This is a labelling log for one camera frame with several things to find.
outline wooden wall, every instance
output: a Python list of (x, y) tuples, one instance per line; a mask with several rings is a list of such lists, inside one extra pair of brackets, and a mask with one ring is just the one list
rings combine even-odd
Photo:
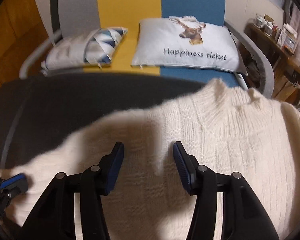
[(23, 61), (47, 37), (35, 0), (2, 2), (0, 5), (0, 86), (18, 78)]

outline metal screw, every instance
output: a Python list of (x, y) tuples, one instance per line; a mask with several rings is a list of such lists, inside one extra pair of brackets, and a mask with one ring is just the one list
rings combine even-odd
[(65, 177), (65, 174), (63, 172), (59, 172), (57, 175), (56, 175), (56, 178), (57, 179), (63, 179)]
[(239, 172), (234, 172), (233, 173), (233, 176), (236, 178), (236, 179), (240, 179), (242, 177), (242, 175), (239, 173)]
[(100, 170), (100, 167), (98, 165), (93, 165), (91, 168), (90, 168), (91, 171), (98, 171)]
[(199, 165), (199, 166), (198, 166), (198, 170), (199, 170), (199, 171), (206, 171), (206, 170), (207, 170), (207, 167), (204, 166), (204, 165)]

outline chair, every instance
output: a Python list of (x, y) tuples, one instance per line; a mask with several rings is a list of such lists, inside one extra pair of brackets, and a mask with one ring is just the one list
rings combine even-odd
[[(245, 46), (260, 70), (259, 91), (270, 98), (274, 88), (274, 74), (269, 61), (260, 49), (242, 32), (239, 32), (228, 21), (224, 20), (225, 0), (50, 0), (51, 20), (55, 37), (45, 41), (24, 62), (19, 77), (27, 77), (31, 64), (49, 47), (51, 42), (68, 37), (81, 31), (89, 31), (98, 27), (123, 26), (129, 29), (120, 45), (110, 68), (103, 72), (147, 73), (168, 77), (177, 77), (200, 82), (208, 82), (212, 78), (222, 78), (228, 86), (245, 86), (241, 75), (212, 69), (190, 68), (143, 68), (130, 66), (138, 40), (139, 21), (150, 17), (169, 17), (193, 15), (199, 21), (215, 25), (225, 25), (231, 33)], [(98, 72), (98, 68), (71, 69), (71, 72)], [(60, 73), (50, 71), (48, 75)]]

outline yellow cushion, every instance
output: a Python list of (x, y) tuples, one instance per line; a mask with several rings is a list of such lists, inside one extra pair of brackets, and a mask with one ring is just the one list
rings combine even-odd
[(140, 20), (161, 17), (161, 0), (98, 0), (98, 11), (102, 28), (128, 28), (136, 40)]
[[(116, 49), (110, 67), (103, 72), (129, 72), (159, 75), (159, 67), (131, 67), (136, 50), (139, 22), (144, 18), (161, 17), (161, 0), (98, 0), (100, 25), (128, 28), (128, 34)], [(98, 67), (88, 67), (86, 72), (101, 71)]]

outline yellow wall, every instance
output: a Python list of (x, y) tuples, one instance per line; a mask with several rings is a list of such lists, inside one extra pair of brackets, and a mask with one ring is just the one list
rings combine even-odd
[(29, 54), (45, 39), (34, 0), (4, 0), (0, 5), (0, 86), (18, 78)]
[(226, 0), (225, 19), (231, 21), (238, 30), (243, 31), (247, 22), (256, 13), (267, 14), (279, 28), (283, 25), (283, 10), (269, 0)]

